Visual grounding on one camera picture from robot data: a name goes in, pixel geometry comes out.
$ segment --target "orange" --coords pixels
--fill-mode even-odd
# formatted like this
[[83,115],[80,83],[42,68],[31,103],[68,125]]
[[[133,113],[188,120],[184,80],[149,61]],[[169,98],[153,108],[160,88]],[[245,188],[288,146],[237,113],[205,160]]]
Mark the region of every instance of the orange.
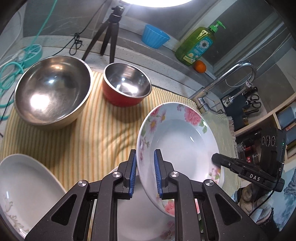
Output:
[[204,73],[207,70],[206,65],[204,64],[204,62],[200,61],[200,60],[196,60],[193,64],[193,68],[199,72],[199,73]]

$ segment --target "faucet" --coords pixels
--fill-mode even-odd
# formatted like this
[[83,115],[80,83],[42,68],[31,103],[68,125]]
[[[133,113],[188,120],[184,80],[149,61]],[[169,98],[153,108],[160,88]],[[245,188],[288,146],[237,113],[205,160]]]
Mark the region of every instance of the faucet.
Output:
[[231,74],[233,74],[235,71],[242,67],[250,67],[252,69],[252,75],[251,77],[245,82],[245,86],[243,89],[235,94],[234,96],[226,96],[222,99],[222,102],[225,107],[228,107],[232,104],[235,97],[239,96],[240,94],[244,93],[245,90],[252,86],[252,82],[255,79],[257,69],[256,67],[249,61],[241,61],[236,63],[234,66],[232,66],[229,70],[227,70],[224,74],[216,78],[212,83],[207,85],[206,87],[200,88],[197,92],[195,92],[192,96],[189,97],[189,99],[193,100],[198,109],[201,113],[205,113],[206,111],[210,110],[209,105],[205,102],[203,99],[206,97],[208,92],[216,87],[218,84],[220,84],[223,80],[225,80],[227,77],[229,77]]

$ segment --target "tripod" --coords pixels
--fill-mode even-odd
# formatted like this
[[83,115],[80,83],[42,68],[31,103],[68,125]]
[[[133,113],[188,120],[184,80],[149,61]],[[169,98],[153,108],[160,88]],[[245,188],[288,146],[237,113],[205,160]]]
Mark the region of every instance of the tripod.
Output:
[[113,7],[112,10],[113,10],[113,13],[111,13],[108,20],[102,24],[102,26],[97,31],[96,35],[93,37],[91,43],[87,47],[87,50],[85,51],[82,57],[83,61],[85,61],[86,57],[88,56],[89,52],[93,48],[94,44],[96,43],[96,41],[98,41],[99,37],[107,28],[106,35],[100,51],[100,55],[104,55],[109,39],[111,38],[110,63],[114,63],[115,48],[116,48],[117,36],[118,36],[118,30],[119,30],[119,21],[124,11],[124,7],[116,6],[116,7]]

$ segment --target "blue silicone cup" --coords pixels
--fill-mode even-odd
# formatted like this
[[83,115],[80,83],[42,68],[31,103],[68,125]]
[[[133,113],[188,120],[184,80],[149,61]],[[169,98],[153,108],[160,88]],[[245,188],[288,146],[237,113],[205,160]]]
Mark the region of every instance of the blue silicone cup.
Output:
[[151,48],[157,49],[168,40],[170,40],[170,37],[165,32],[150,24],[146,24],[142,35],[143,43]]

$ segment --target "faucet spout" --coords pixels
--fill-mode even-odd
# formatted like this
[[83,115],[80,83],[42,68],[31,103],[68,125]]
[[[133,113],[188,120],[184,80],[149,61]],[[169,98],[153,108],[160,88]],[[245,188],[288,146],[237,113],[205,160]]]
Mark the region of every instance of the faucet spout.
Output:
[[221,76],[219,76],[217,79],[215,79],[212,83],[207,85],[206,87],[203,87],[199,89],[196,93],[194,93],[192,96],[189,97],[189,99],[193,100],[196,104],[198,109],[201,111],[201,113],[204,113],[210,109],[207,103],[203,100],[203,98],[208,94],[208,92],[216,87],[219,83],[221,83],[223,80],[225,80],[227,77],[229,77],[231,74],[233,74],[235,71],[242,67],[250,67],[252,69],[252,75],[251,77],[246,81],[246,85],[251,85],[256,77],[257,69],[256,67],[249,61],[241,61],[236,63],[234,66],[232,66],[229,70],[227,70],[225,73],[223,73]]

